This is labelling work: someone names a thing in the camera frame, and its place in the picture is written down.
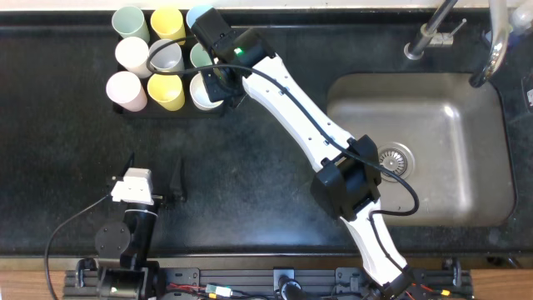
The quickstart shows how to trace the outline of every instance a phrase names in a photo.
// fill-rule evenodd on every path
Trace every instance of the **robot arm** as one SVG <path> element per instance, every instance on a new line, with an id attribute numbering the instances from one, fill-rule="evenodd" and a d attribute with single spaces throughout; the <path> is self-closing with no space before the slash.
<path id="1" fill-rule="evenodd" d="M 330 120 L 301 90 L 281 58 L 253 29 L 238 35 L 212 8 L 196 19 L 192 31 L 202 46 L 210 49 L 221 63 L 254 68 L 276 79 L 336 143 L 352 153 L 377 162 L 374 142 L 367 136 L 356 141 L 350 133 Z M 244 91 L 272 113 L 300 145 L 316 172 L 311 185 L 314 198 L 334 218 L 340 218 L 346 224 L 361 252 L 363 267 L 380 287 L 380 297 L 388 299 L 402 294 L 411 285 L 405 276 L 408 269 L 406 260 L 396 250 L 382 215 L 376 214 L 374 223 L 377 235 L 392 260 L 381 249 L 369 219 L 370 212 L 381 208 L 377 190 L 377 185 L 381 183 L 380 173 L 343 157 L 341 151 L 319 133 L 302 110 L 264 77 L 238 70 L 217 70 L 222 82 L 240 82 Z"/>

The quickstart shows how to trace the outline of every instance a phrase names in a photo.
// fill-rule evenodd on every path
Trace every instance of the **sink drain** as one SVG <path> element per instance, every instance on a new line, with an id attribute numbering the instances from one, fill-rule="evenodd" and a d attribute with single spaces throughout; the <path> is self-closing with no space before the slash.
<path id="1" fill-rule="evenodd" d="M 377 149 L 379 153 L 379 162 L 385 169 L 395 173 L 401 178 L 407 178 L 415 166 L 415 159 L 411 151 L 398 142 L 389 142 Z M 381 174 L 381 178 L 396 182 L 389 175 Z"/>

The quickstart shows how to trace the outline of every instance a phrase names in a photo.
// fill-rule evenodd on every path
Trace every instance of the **sink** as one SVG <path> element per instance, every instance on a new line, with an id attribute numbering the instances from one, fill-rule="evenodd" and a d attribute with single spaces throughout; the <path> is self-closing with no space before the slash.
<path id="1" fill-rule="evenodd" d="M 491 226 L 515 204 L 501 102 L 470 74 L 352 74 L 328 93 L 328 116 L 355 138 L 367 134 L 380 163 L 402 176 L 421 205 L 392 225 Z M 382 175 L 382 206 L 412 207 L 409 193 Z"/>

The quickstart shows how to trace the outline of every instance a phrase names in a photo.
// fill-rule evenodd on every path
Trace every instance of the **faucet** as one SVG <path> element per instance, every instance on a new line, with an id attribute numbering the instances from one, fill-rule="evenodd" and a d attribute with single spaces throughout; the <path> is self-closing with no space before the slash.
<path id="1" fill-rule="evenodd" d="M 413 42 L 407 43 L 404 47 L 404 54 L 412 60 L 422 58 L 424 49 L 435 44 L 434 40 L 438 37 L 441 41 L 441 46 L 450 46 L 453 43 L 453 35 L 465 23 L 465 20 L 452 33 L 440 34 L 436 31 L 441 25 L 442 20 L 456 5 L 457 0 L 445 0 L 435 11 L 430 21 L 421 26 L 420 32 L 416 35 Z M 489 0 L 489 8 L 491 10 L 491 26 L 492 26 L 492 43 L 491 53 L 488 61 L 481 70 L 474 72 L 469 79 L 469 83 L 474 88 L 482 86 L 496 71 L 503 62 L 506 55 L 507 42 L 509 39 L 509 21 L 507 17 L 506 0 Z"/>

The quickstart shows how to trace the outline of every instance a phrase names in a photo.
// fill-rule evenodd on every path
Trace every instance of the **countertop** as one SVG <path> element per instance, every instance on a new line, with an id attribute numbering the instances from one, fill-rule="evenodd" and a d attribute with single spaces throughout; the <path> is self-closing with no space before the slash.
<path id="1" fill-rule="evenodd" d="M 455 11 L 469 22 L 450 48 L 412 62 L 403 46 L 428 12 L 225 12 L 258 27 L 321 109 L 348 73 L 472 73 L 488 55 L 487 11 Z M 344 226 L 309 192 L 313 171 L 298 145 L 251 99 L 214 119 L 128 119 L 111 110 L 105 84 L 117 70 L 110 12 L 3 13 L 0 22 L 0 255 L 42 255 L 53 229 L 107 192 L 131 152 L 168 182 L 185 159 L 188 201 L 165 206 L 153 257 L 218 254 L 351 255 Z M 533 252 L 533 115 L 522 78 L 533 76 L 533 38 L 508 52 L 491 82 L 501 94 L 516 209 L 498 227 L 390 227 L 405 255 Z M 59 256 L 94 254 L 95 232 L 122 219 L 108 201 L 66 226 Z"/>

